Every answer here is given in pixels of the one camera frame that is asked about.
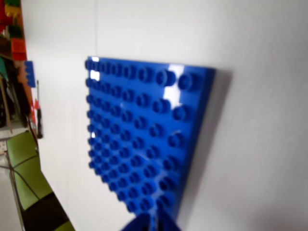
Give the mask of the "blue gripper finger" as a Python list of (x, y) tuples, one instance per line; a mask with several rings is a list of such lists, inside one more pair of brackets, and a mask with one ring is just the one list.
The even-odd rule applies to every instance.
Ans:
[(122, 231), (156, 231), (157, 215), (141, 213), (131, 220)]
[(166, 212), (157, 213), (157, 230), (158, 231), (181, 231), (175, 221)]

